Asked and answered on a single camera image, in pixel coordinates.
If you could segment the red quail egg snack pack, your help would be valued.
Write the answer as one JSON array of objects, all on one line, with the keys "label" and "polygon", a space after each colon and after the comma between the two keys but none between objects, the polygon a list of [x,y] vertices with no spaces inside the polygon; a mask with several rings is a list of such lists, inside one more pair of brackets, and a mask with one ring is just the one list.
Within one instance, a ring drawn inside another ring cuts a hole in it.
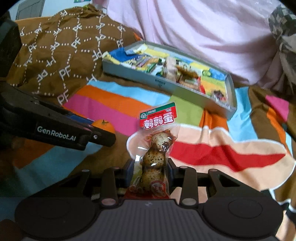
[{"label": "red quail egg snack pack", "polygon": [[168,199],[168,158],[176,141],[180,125],[177,109],[169,102],[142,111],[139,129],[127,141],[127,150],[134,160],[132,180],[126,199]]}]

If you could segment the yellow blue calcium snack pack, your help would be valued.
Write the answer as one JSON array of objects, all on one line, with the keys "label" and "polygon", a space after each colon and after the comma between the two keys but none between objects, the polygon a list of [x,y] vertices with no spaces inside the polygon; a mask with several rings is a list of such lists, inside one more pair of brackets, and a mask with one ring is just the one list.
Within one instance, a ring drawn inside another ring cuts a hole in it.
[{"label": "yellow blue calcium snack pack", "polygon": [[130,60],[124,61],[122,64],[125,67],[129,67],[137,71],[152,73],[156,67],[162,66],[162,63],[163,58],[141,54],[133,57]]}]

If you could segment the white rice cracker bar pack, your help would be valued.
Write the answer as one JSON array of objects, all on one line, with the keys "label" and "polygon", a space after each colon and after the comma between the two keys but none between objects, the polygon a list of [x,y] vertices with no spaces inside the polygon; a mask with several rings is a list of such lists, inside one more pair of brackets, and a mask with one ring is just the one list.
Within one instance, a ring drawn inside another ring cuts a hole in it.
[{"label": "white rice cracker bar pack", "polygon": [[176,67],[176,59],[173,57],[167,57],[165,59],[165,63],[163,64],[163,77],[176,82],[178,75],[177,75],[177,67]]}]

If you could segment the small orange mandarin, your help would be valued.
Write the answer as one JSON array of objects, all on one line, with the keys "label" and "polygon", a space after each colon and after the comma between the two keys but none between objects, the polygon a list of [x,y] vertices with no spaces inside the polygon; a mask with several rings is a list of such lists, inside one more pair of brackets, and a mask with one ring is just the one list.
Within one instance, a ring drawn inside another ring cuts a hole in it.
[{"label": "small orange mandarin", "polygon": [[96,120],[94,121],[92,124],[92,126],[95,126],[97,128],[100,128],[102,130],[105,130],[107,132],[110,133],[115,133],[115,128],[113,127],[113,125],[107,121],[107,120]]}]

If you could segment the brown PF patterned pillow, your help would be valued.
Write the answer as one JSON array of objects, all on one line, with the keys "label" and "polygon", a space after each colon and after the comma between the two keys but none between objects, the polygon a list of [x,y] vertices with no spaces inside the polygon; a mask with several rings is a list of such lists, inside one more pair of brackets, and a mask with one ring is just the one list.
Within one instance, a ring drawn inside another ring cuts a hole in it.
[{"label": "brown PF patterned pillow", "polygon": [[6,81],[57,105],[102,75],[102,54],[140,39],[132,28],[88,4],[51,17],[17,21],[22,47]]}]

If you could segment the colourful cartoon bed sheet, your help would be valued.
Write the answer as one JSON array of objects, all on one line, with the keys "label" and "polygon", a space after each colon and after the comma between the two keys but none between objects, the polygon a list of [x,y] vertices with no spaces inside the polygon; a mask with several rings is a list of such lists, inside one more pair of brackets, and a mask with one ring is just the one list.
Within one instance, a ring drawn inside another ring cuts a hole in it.
[{"label": "colourful cartoon bed sheet", "polygon": [[138,129],[138,115],[155,105],[176,103],[181,129],[171,151],[176,165],[198,172],[210,168],[263,191],[284,211],[280,240],[295,240],[295,95],[256,86],[235,90],[237,111],[230,120],[130,82],[90,81],[72,97],[60,95],[63,107],[92,120],[107,120],[116,130],[111,148],[89,144],[76,151],[26,140],[1,157],[1,240],[21,240],[14,222],[16,205],[26,196],[82,169],[100,173],[121,167],[129,158],[128,137]]}]

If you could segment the grey tray with colourful liner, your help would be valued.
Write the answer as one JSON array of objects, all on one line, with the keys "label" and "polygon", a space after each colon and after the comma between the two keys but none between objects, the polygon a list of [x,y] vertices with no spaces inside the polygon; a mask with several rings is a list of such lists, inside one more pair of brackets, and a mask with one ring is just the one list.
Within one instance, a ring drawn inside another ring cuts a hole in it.
[{"label": "grey tray with colourful liner", "polygon": [[107,74],[160,89],[228,120],[237,110],[229,72],[170,46],[138,41],[106,51],[102,68]]}]

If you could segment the red snack pack in tray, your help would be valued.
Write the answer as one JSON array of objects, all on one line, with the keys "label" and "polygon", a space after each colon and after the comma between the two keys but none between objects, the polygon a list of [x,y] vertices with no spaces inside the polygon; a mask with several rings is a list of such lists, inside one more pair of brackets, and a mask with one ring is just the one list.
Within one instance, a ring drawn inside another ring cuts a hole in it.
[{"label": "red snack pack in tray", "polygon": [[201,86],[201,77],[195,71],[191,71],[180,66],[176,66],[176,68],[179,75],[177,83],[199,92],[204,91]]}]

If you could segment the pink blanket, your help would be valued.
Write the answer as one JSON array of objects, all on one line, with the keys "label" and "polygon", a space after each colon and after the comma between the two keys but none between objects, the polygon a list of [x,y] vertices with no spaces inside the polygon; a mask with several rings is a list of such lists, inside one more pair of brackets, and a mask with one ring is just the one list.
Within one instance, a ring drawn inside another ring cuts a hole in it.
[{"label": "pink blanket", "polygon": [[96,1],[145,40],[219,66],[235,82],[282,90],[284,73],[268,17],[279,1]]}]

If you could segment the grey camouflage fabric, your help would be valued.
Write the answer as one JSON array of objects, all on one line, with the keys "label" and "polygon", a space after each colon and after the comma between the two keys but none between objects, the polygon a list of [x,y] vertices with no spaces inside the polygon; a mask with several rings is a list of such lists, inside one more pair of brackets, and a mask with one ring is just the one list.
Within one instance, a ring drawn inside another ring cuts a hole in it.
[{"label": "grey camouflage fabric", "polygon": [[283,4],[269,15],[270,31],[276,39],[283,71],[291,88],[295,87],[295,14]]}]

